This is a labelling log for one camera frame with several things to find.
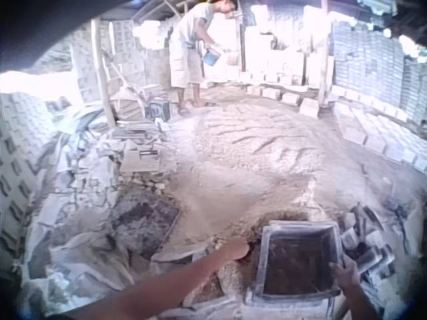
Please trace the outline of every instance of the blue container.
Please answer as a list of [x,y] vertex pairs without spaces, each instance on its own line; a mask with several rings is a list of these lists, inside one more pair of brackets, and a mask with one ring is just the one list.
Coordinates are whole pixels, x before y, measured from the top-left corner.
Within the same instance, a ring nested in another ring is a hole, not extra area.
[[215,65],[216,61],[220,58],[220,54],[212,49],[208,49],[203,57],[204,63],[211,67]]

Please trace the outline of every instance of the man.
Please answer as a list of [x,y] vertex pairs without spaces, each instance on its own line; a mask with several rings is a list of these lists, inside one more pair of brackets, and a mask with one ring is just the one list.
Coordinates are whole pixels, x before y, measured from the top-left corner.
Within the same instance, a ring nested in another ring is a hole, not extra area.
[[194,107],[201,107],[200,83],[202,81],[201,59],[195,49],[196,41],[202,40],[205,47],[220,47],[206,32],[214,13],[227,14],[237,10],[238,0],[219,0],[215,3],[200,3],[190,10],[173,30],[170,43],[171,84],[178,93],[178,112],[187,115],[184,107],[184,91],[187,84],[193,87]]

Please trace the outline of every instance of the beige shorts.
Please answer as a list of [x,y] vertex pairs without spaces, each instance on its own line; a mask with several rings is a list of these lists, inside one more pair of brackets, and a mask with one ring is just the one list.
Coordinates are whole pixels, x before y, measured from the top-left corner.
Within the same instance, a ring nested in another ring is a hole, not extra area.
[[181,41],[169,44],[172,87],[186,88],[188,83],[201,83],[201,58],[195,49],[187,48]]

